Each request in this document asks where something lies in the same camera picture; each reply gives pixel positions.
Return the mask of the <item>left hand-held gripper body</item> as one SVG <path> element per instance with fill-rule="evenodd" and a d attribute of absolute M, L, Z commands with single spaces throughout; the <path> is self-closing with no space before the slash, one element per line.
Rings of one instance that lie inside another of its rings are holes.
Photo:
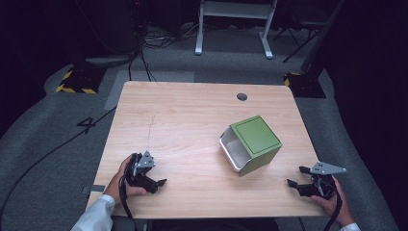
<path fill-rule="evenodd" d="M 160 184 L 147 176 L 147 172 L 155 165 L 154 159 L 148 151 L 143 154 L 133 153 L 125 170 L 127 183 L 131 187 L 141 187 L 149 193 L 155 193 Z"/>

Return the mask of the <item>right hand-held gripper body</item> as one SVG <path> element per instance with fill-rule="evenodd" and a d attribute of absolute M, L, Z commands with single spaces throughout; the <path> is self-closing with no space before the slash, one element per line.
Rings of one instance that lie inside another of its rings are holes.
<path fill-rule="evenodd" d="M 336 189 L 333 175 L 338 173 L 346 173 L 345 167 L 337 167 L 324 162 L 317 162 L 311 170 L 311 184 L 299 185 L 299 195 L 311 197 L 317 195 L 325 199 L 329 199 Z"/>

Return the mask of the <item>green square bin white inside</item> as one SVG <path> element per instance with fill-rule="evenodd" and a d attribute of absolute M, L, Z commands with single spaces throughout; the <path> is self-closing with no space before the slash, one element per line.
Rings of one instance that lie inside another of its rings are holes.
<path fill-rule="evenodd" d="M 220 136 L 219 144 L 239 176 L 268 165 L 282 147 L 259 115 L 230 124 Z"/>

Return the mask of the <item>person's right hand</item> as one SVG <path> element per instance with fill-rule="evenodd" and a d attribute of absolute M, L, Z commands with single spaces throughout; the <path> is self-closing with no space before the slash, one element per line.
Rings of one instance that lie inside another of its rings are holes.
<path fill-rule="evenodd" d="M 335 218 L 339 228 L 355 222 L 350 208 L 338 179 L 333 177 L 336 186 L 336 192 L 330 199 L 324 199 L 320 196 L 312 195 L 311 200 L 318 204 L 323 211 L 331 218 Z"/>

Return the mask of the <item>person's left hand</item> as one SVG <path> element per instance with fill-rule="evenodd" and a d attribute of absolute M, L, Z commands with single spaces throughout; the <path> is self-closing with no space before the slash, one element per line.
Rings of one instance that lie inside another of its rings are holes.
<path fill-rule="evenodd" d="M 116 205 L 119 205 L 121 203 L 119 192 L 120 179 L 124 175 L 126 167 L 131 159 L 132 156 L 129 155 L 126 159 L 122 161 L 117 173 L 113 176 L 113 178 L 111 179 L 110 183 L 108 184 L 107 188 L 104 191 L 104 194 L 109 195 L 114 199 Z M 146 190 L 140 187 L 130 187 L 126 188 L 126 194 L 128 196 L 144 195 L 146 194 Z"/>

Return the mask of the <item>grey tape strip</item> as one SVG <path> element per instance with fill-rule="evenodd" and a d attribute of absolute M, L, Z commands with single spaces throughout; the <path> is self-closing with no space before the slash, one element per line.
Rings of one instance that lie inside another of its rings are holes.
<path fill-rule="evenodd" d="M 83 187 L 81 190 L 81 194 L 90 194 L 91 192 L 102 193 L 103 191 L 105 191 L 104 185 L 92 185 L 92 186 Z"/>

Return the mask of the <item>black yellow striped stand base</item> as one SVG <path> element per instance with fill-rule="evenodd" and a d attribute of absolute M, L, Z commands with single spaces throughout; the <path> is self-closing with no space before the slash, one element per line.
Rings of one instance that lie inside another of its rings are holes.
<path fill-rule="evenodd" d="M 284 74 L 283 80 L 294 97 L 325 98 L 319 80 L 310 78 L 306 73 L 288 72 Z"/>
<path fill-rule="evenodd" d="M 106 67 L 83 70 L 73 66 L 64 75 L 56 92 L 97 94 L 106 71 Z"/>

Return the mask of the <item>dark slanted stand pole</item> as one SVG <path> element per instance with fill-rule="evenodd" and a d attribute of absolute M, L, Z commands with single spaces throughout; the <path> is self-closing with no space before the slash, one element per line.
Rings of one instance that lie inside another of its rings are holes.
<path fill-rule="evenodd" d="M 327 35 L 335 22 L 341 8 L 343 7 L 345 0 L 338 0 L 338 3 L 334 11 L 330 14 L 326 25 L 323 30 L 320 32 L 318 39 L 312 46 L 310 52 L 308 53 L 306 59 L 304 60 L 300 69 L 306 75 L 306 79 L 317 80 L 322 72 L 322 66 L 319 63 L 321 53 L 324 51 L 324 43 L 326 41 Z"/>

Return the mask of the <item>black tripod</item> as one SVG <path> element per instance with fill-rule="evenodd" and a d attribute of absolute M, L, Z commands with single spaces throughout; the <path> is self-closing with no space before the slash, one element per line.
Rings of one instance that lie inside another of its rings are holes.
<path fill-rule="evenodd" d="M 318 37 L 325 25 L 325 22 L 300 19 L 296 20 L 291 27 L 282 28 L 279 33 L 273 37 L 273 39 L 277 40 L 283 34 L 287 33 L 291 36 L 294 44 L 296 45 L 295 50 L 283 60 L 283 63 L 286 63 L 301 49 L 308 45 L 314 38 Z"/>

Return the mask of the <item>white metal stand frame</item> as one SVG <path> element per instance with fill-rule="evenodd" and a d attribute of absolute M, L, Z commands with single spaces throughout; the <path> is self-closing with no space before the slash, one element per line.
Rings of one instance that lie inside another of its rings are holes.
<path fill-rule="evenodd" d="M 264 31 L 259 33 L 264 53 L 267 59 L 273 58 L 273 53 L 268 43 L 268 31 L 276 10 L 278 0 L 271 0 L 267 4 L 258 3 L 237 3 L 237 2 L 217 2 L 201 0 L 198 12 L 198 34 L 194 54 L 200 56 L 203 53 L 204 38 L 204 17 L 236 17 L 249 19 L 263 19 L 266 24 Z"/>

